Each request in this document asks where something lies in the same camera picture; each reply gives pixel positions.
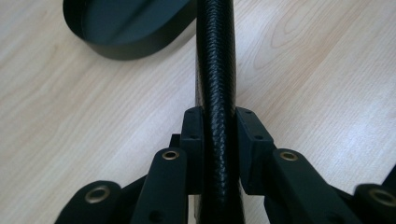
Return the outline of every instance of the stitched leather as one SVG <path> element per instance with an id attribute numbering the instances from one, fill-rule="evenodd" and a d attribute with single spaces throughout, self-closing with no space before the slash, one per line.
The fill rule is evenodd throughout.
<path id="1" fill-rule="evenodd" d="M 198 223 L 245 223 L 235 142 L 233 1 L 198 0 L 197 7 L 196 96 L 206 148 Z"/>

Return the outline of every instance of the light wood grain surface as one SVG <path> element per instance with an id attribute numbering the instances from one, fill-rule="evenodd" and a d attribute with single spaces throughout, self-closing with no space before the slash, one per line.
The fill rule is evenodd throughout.
<path id="1" fill-rule="evenodd" d="M 396 162 L 396 1 L 234 2 L 237 105 L 332 185 Z M 103 58 L 62 0 L 0 2 L 0 222 L 53 223 L 95 180 L 147 173 L 194 106 L 195 24 L 147 58 Z M 268 223 L 245 196 L 247 223 Z"/>

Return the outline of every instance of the screw hole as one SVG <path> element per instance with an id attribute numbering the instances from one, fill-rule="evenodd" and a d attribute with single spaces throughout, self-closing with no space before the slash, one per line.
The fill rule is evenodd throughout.
<path id="1" fill-rule="evenodd" d="M 396 207 L 396 198 L 392 194 L 382 189 L 370 189 L 370 196 L 378 203 L 388 207 Z"/>
<path id="2" fill-rule="evenodd" d="M 85 201 L 87 203 L 99 203 L 106 199 L 110 195 L 110 189 L 106 185 L 102 185 L 90 190 L 85 195 Z"/>
<path id="3" fill-rule="evenodd" d="M 280 157 L 285 160 L 285 161 L 297 161 L 298 157 L 296 154 L 292 153 L 292 152 L 281 152 L 280 153 Z"/>
<path id="4" fill-rule="evenodd" d="M 178 157 L 178 152 L 176 151 L 166 151 L 163 153 L 163 158 L 168 160 L 168 161 L 172 161 L 175 160 Z"/>
<path id="5" fill-rule="evenodd" d="M 154 223 L 160 223 L 163 222 L 163 214 L 160 211 L 152 211 L 149 215 L 148 215 L 148 219 L 151 222 Z"/>

